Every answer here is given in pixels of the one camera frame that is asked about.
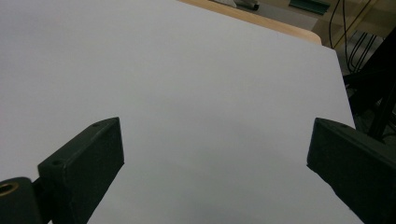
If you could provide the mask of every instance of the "white surface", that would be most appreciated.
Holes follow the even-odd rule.
[[[120,116],[90,223],[360,223],[305,161],[315,117],[353,125],[333,50],[173,0],[0,5],[0,179]]]

